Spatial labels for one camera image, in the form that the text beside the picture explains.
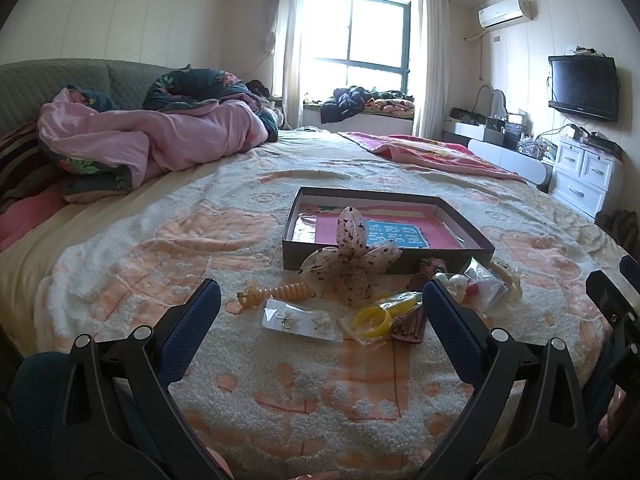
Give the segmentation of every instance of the blue card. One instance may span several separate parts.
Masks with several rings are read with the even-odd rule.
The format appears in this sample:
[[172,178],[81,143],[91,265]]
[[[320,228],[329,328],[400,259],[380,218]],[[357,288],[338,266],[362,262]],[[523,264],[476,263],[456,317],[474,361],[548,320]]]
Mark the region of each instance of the blue card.
[[395,240],[398,247],[405,249],[428,249],[429,242],[424,239],[420,229],[411,224],[395,224],[393,222],[379,222],[367,220],[367,245],[373,245],[385,240]]

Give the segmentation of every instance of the blue gripper pad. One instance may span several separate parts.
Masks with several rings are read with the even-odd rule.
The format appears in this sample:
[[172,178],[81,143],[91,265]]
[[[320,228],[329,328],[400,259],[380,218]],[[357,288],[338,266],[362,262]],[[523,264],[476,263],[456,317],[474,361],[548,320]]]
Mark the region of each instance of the blue gripper pad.
[[460,380],[478,390],[486,376],[488,329],[475,312],[460,307],[438,280],[424,286],[422,305]]
[[624,256],[620,260],[620,274],[640,292],[640,265],[631,256]]
[[184,313],[159,348],[156,375],[166,388],[184,377],[187,367],[220,312],[220,287],[207,280],[184,305]]

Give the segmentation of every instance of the air conditioner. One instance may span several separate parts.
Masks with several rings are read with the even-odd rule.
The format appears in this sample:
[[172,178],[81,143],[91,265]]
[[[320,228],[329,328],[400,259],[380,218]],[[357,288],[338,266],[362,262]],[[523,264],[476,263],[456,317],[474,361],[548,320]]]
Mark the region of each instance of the air conditioner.
[[533,18],[529,0],[504,0],[478,12],[480,25],[487,30],[530,22]]

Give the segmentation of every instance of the window frame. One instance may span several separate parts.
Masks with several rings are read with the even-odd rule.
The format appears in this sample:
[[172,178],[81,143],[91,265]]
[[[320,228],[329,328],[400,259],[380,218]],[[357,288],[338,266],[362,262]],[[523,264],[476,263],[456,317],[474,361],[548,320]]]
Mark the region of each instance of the window frame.
[[347,43],[347,59],[333,59],[331,57],[311,57],[310,59],[316,61],[325,61],[330,63],[339,63],[346,65],[347,67],[353,66],[356,68],[368,68],[370,70],[380,70],[382,72],[392,72],[400,74],[402,76],[402,85],[400,91],[403,94],[407,93],[408,81],[409,81],[409,52],[411,43],[411,3],[401,4],[399,2],[392,2],[390,0],[366,0],[368,2],[378,2],[381,4],[389,4],[402,8],[402,61],[401,66],[383,65],[378,63],[368,63],[364,61],[351,60],[351,31],[353,30],[353,1],[350,0],[349,11],[349,40]]

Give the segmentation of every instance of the pipe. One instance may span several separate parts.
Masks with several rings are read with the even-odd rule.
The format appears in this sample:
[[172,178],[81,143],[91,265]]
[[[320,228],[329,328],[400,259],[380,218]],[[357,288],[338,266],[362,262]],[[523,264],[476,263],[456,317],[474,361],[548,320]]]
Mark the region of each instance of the pipe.
[[466,36],[463,36],[462,41],[464,43],[469,43],[470,41],[479,40],[480,38],[482,38],[488,32],[489,32],[488,30],[483,30],[479,34],[476,34],[475,36],[471,36],[470,38],[468,38]]

